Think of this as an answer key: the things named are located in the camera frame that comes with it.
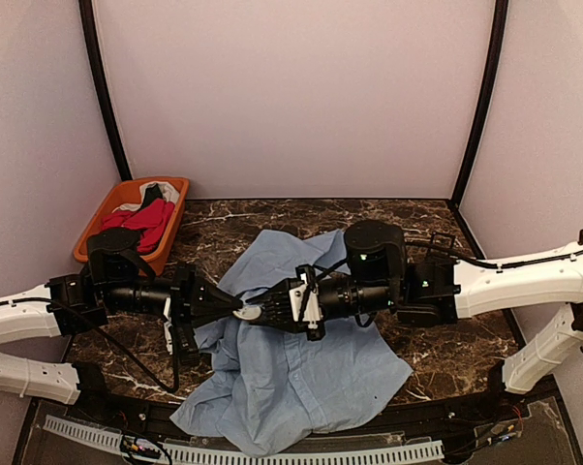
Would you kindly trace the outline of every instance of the orange basket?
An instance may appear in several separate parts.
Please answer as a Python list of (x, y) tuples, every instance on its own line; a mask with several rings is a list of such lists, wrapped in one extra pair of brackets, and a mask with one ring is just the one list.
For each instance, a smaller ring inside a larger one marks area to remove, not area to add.
[(134, 181), (125, 181), (118, 186), (115, 186), (108, 193), (107, 198), (102, 202), (102, 205), (100, 205), (98, 211), (96, 211), (96, 214), (89, 222), (89, 225), (87, 225), (85, 232), (78, 240), (78, 244), (75, 247), (75, 259), (82, 264), (87, 263), (87, 239), (100, 232), (102, 219), (124, 203), (141, 203), (140, 190), (138, 188), (149, 182), (168, 182), (177, 189), (177, 192), (179, 192), (179, 201), (177, 201), (177, 204), (175, 205), (175, 209), (173, 210), (169, 223), (167, 224), (167, 229), (165, 230), (158, 247), (151, 254), (143, 256), (143, 259), (154, 269), (156, 275), (160, 276), (163, 273), (163, 269), (165, 268), (167, 258), (171, 251), (171, 245), (177, 234), (177, 229), (179, 228), (182, 214), (186, 207), (186, 194), (188, 193), (189, 181), (183, 177), (143, 177), (141, 179), (135, 179)]

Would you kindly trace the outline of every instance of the marble surface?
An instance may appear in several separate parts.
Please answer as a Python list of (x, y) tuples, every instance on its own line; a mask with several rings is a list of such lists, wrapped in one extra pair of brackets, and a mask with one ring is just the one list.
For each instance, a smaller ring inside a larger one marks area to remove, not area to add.
[[(307, 238), (368, 218), (400, 225), (407, 239), (451, 233), (455, 246), (472, 254), (444, 201), (187, 201), (165, 276), (172, 276), (178, 263), (195, 262), (204, 276), (217, 283), (263, 229)], [(409, 249), (409, 255), (416, 261), (422, 258), (417, 249)], [(517, 351), (502, 312), (433, 328), (401, 326), (396, 317), (381, 314), (376, 324), (392, 350), (414, 369), (393, 404), (482, 391), (489, 368)], [(171, 383), (170, 356), (160, 321), (119, 314), (110, 317), (105, 329)], [(99, 363), (114, 393), (165, 402), (180, 402), (212, 373), (205, 357), (196, 368), (182, 367), (180, 391), (167, 394), (94, 332), (75, 338), (68, 360)]]

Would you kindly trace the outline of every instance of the light blue shirt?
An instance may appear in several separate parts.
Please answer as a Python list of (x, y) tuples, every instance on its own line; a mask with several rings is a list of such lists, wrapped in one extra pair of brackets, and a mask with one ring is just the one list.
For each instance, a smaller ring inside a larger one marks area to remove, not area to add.
[[(346, 256), (343, 233), (300, 240), (263, 231), (219, 287), (244, 299), (258, 295), (302, 264), (328, 267)], [(349, 271), (346, 266), (342, 271)], [(311, 432), (360, 426), (382, 411), (412, 373), (375, 325), (326, 322), (326, 336), (308, 341), (271, 327), (224, 319), (197, 330), (212, 354), (212, 377), (171, 420), (195, 436), (225, 436), (253, 456), (277, 453)]]

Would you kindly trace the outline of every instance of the red fabric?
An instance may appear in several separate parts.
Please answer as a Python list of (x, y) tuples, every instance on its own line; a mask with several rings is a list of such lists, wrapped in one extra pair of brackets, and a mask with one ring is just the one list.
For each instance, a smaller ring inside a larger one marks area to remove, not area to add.
[(141, 211), (116, 210), (102, 219), (101, 231), (109, 228), (141, 231), (137, 252), (149, 254), (158, 247), (174, 209), (172, 201), (156, 199)]

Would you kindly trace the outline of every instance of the pink wall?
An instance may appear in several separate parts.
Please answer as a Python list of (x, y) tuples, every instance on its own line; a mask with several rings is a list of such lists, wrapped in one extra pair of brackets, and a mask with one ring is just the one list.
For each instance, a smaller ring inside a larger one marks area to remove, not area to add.
[(450, 195), (492, 0), (96, 4), (136, 175), (205, 198)]
[[(116, 181), (77, 2), (0, 0), (0, 295), (78, 270), (72, 247)], [(64, 344), (0, 350), (57, 360)], [(0, 465), (27, 405), (0, 393)]]
[[(511, 2), (496, 92), (463, 213), (489, 257), (583, 228), (583, 2)], [(556, 306), (520, 310), (532, 336)], [(583, 450), (583, 356), (557, 370)]]

